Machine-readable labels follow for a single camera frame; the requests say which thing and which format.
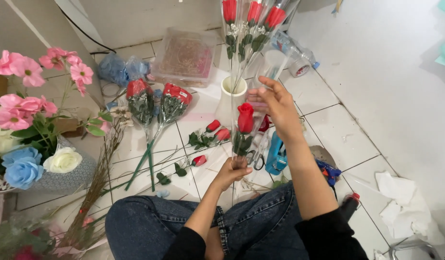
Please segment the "jeans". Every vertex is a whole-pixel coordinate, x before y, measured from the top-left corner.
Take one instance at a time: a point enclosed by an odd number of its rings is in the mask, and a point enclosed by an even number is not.
[[[198,203],[132,196],[109,210],[105,232],[115,260],[159,260]],[[301,221],[292,182],[237,203],[226,213],[218,206],[211,227],[218,226],[225,259],[308,260],[294,225]]]

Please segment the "left hand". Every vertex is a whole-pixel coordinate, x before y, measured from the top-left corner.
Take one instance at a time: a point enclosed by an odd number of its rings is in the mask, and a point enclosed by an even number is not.
[[[243,158],[241,169],[234,170],[232,168],[232,157],[228,158],[219,170],[216,178],[211,182],[210,187],[220,189],[221,192],[226,191],[234,181],[242,180],[243,176],[252,173],[253,168],[247,168],[248,162]]]

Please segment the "gray vase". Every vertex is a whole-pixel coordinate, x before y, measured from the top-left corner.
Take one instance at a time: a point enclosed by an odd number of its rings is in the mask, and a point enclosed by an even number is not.
[[[64,147],[74,146],[63,136],[58,136],[57,150]],[[75,151],[83,157],[83,160],[73,171],[66,174],[56,174],[45,170],[41,179],[34,182],[27,191],[69,195],[86,189],[92,181],[97,163],[87,153],[79,149]]]

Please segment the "black shirt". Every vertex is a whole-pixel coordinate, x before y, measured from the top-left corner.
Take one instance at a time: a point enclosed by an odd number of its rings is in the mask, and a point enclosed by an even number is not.
[[[295,229],[303,240],[310,260],[368,260],[354,231],[344,220],[340,209],[299,222]],[[203,238],[183,227],[163,260],[204,260],[206,244]]]

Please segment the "blue tape dispenser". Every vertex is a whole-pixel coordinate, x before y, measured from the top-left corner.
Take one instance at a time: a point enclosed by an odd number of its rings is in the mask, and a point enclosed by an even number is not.
[[[275,131],[272,134],[271,148],[267,156],[266,171],[270,174],[279,175],[288,165],[287,151],[283,141],[278,137]]]

